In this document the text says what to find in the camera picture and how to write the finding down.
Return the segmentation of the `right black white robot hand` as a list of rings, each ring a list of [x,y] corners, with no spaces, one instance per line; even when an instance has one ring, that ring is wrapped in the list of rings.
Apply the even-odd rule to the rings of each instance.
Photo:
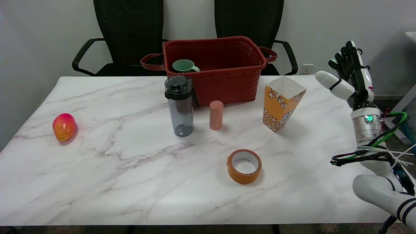
[[[373,102],[373,84],[369,73],[370,67],[362,62],[362,50],[354,41],[347,41],[335,58],[328,65],[337,72],[337,76],[318,71],[316,80],[335,97],[347,101],[352,110],[376,108]]]

